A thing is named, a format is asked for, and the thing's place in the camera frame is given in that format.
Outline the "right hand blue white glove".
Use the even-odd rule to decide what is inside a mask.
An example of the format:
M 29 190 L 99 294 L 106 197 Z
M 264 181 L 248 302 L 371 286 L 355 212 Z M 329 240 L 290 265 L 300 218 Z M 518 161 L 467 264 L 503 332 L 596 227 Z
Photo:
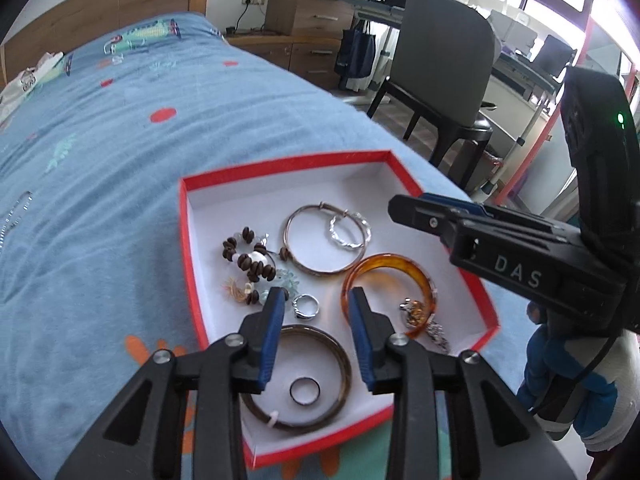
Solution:
M 530 302 L 527 315 L 538 326 L 527 344 L 518 400 L 549 434 L 574 428 L 590 454 L 621 444 L 639 415 L 639 343 L 623 330 L 593 370 L 591 361 L 606 348 L 605 338 L 552 336 L 547 310 Z

